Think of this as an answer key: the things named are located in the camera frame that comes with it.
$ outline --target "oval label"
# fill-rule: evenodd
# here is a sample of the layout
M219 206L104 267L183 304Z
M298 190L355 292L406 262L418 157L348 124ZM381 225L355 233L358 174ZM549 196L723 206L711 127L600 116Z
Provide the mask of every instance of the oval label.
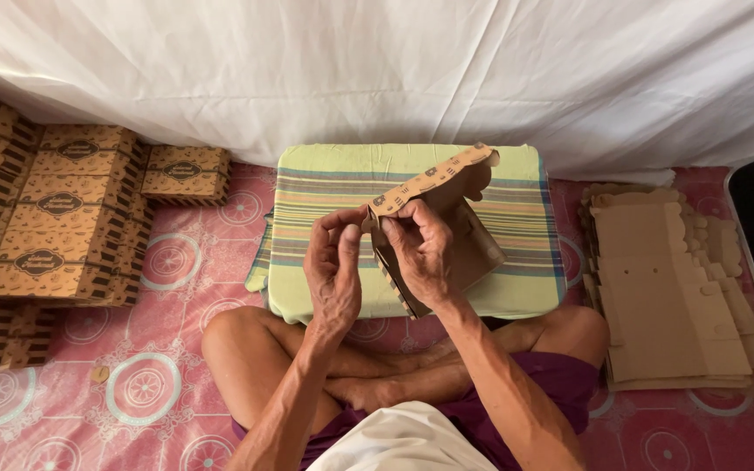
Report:
M55 216L75 211L80 206L83 206L83 199L72 195L68 191L46 195L37 200L37 208Z
M57 153L69 160L80 160L97 154L99 150L100 147L97 144L85 139L76 139L57 146Z
M38 251L23 253L16 257L14 266L31 276L42 275L43 273L52 272L63 266L62 256L51 252L48 249L39 249Z
M165 165L164 168L162 168L162 173L181 182L202 174L203 168L193 162L181 160L179 162L174 162L173 164Z

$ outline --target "pink mat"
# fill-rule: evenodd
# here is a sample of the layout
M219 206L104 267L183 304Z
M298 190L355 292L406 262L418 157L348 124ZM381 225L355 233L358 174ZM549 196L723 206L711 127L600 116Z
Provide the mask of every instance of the pink mat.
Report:
M0 372L0 469L221 469L237 444L199 349L221 310L261 305L243 279L275 187L269 168L238 165L222 209L157 212L146 286L132 309L77 310L60 319L54 359ZM704 215L729 216L725 168L679 170L676 186ZM552 180L567 303L582 298L583 235L576 208L586 184ZM754 286L741 279L754 307ZM411 352L445 336L437 318L358 322L349 339ZM95 364L110 379L90 381ZM754 470L754 401L703 391L596 392L581 442L593 470Z

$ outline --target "white fabric backdrop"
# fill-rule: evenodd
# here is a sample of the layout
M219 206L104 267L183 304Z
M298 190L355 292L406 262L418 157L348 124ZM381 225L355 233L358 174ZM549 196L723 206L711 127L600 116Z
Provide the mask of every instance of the white fabric backdrop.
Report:
M0 95L269 166L481 140L660 179L754 157L754 0L0 0Z

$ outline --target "man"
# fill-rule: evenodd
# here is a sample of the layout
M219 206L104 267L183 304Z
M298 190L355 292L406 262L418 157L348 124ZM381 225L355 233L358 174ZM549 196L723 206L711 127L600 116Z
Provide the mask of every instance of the man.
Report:
M448 282L449 228L416 199L382 230L449 339L417 355L342 345L360 312L365 210L313 224L306 329L258 307L205 329L203 354L242 437L228 469L582 469L576 432L607 351L603 318L559 307L489 331Z

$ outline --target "fingernail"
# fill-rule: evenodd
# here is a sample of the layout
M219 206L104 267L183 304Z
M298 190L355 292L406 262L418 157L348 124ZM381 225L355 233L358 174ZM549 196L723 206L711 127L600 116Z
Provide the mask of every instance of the fingernail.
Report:
M342 238L346 241L356 242L361 235L362 231L356 224L346 225L345 229L342 231Z

